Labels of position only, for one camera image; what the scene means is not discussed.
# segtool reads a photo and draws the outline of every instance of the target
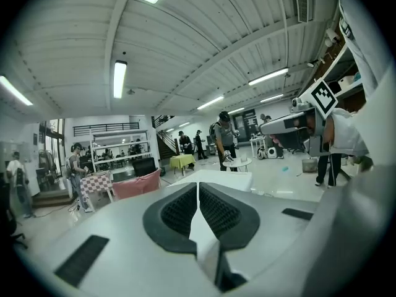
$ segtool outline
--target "railing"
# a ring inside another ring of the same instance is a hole
[[[139,130],[139,122],[93,124],[91,126],[74,126],[74,136],[84,136],[91,132],[108,132],[123,130]]]
[[[174,151],[174,153],[176,153],[177,155],[179,155],[179,147],[178,147],[178,141],[175,139],[173,140],[172,138],[170,138],[165,132],[160,131],[157,133],[162,141],[169,146],[169,148]]]
[[[151,117],[151,123],[153,128],[159,127],[161,124],[164,124],[167,122],[167,120],[170,120],[174,116],[159,116],[157,119],[155,119],[153,116]]]

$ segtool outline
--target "pink chair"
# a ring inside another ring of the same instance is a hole
[[[114,193],[118,199],[124,199],[156,191],[160,188],[160,173],[161,170],[158,169],[154,173],[145,176],[113,183]]]

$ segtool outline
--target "white floor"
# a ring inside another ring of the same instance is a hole
[[[252,158],[250,147],[241,147],[236,151],[236,154],[237,156],[246,154],[248,158]],[[247,170],[253,173],[252,192],[265,196],[320,201],[323,192],[327,189],[328,178],[327,176],[325,178],[326,184],[321,187],[315,186],[316,174],[302,173],[301,160],[307,157],[304,153],[292,155],[285,152],[285,158],[282,160],[258,160],[253,158],[252,163],[247,167]],[[201,169],[220,170],[218,157],[212,156],[207,160],[197,160],[195,171]],[[192,173],[192,170],[186,170],[184,175],[188,176]],[[182,178],[184,176],[182,176],[181,171],[176,170],[174,174],[174,171],[170,170],[161,178],[161,185],[166,187]],[[346,179],[340,174],[337,178],[337,185],[342,186],[345,183]],[[105,194],[96,197],[96,199],[93,197],[93,201],[97,210],[110,202]],[[26,240],[24,242],[29,246],[28,251],[31,254],[44,252],[52,241],[94,214],[72,209],[73,207],[70,208],[70,206],[37,209],[35,211],[36,218],[19,219],[21,225],[19,225],[17,233],[23,232],[25,234]]]

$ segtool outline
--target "yellow table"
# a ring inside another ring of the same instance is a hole
[[[181,169],[181,174],[184,175],[183,167],[195,162],[196,160],[191,154],[182,154],[172,157],[169,161],[169,166],[170,168],[174,168],[174,172],[176,172],[176,168]]]

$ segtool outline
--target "white shirt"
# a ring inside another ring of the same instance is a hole
[[[11,179],[12,179],[12,182],[13,182],[13,183],[15,183],[15,180],[16,180],[16,178],[17,178],[15,174],[17,173],[17,169],[18,169],[18,168],[22,169],[22,171],[24,172],[24,174],[26,173],[26,172],[25,172],[25,168],[24,168],[23,164],[22,164],[20,161],[18,161],[18,160],[12,160],[12,161],[10,161],[10,162],[8,163],[7,171],[11,172],[11,175],[12,175]]]
[[[353,124],[352,114],[344,109],[336,108],[332,111],[331,117],[334,122],[334,144],[330,147],[331,154],[363,156],[369,152]]]

